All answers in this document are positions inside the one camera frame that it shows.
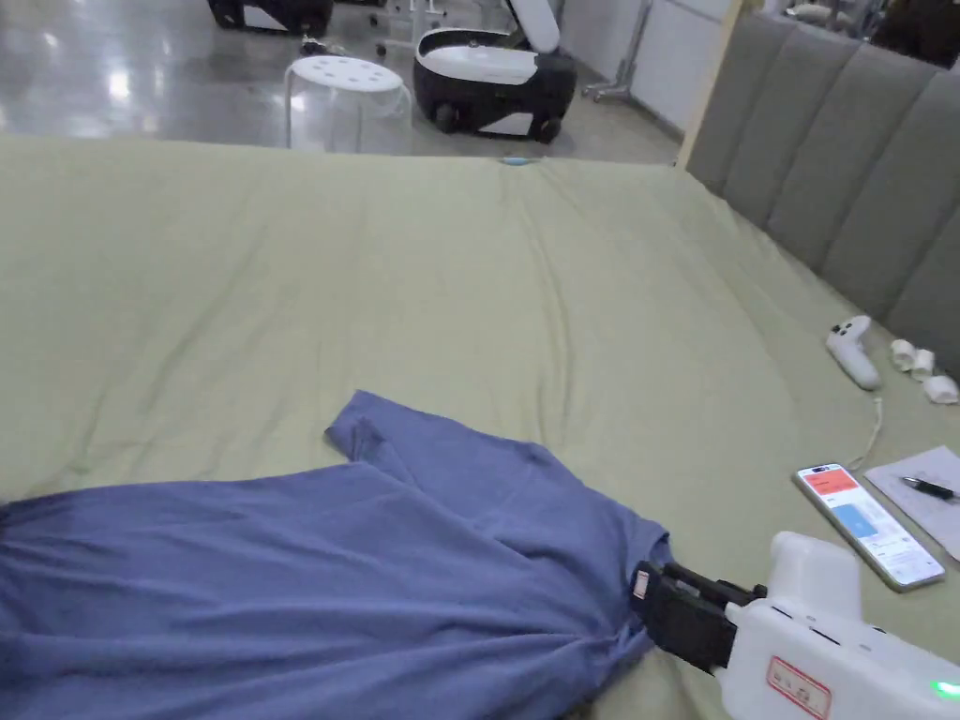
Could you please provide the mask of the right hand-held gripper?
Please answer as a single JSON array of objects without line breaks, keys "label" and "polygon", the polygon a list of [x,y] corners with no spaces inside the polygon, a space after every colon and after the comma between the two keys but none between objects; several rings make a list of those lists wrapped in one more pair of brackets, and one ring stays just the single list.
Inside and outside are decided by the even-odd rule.
[{"label": "right hand-held gripper", "polygon": [[771,555],[768,586],[752,589],[675,562],[634,570],[632,609],[649,639],[714,672],[730,717],[958,717],[957,665],[863,620],[852,552],[779,532]]}]

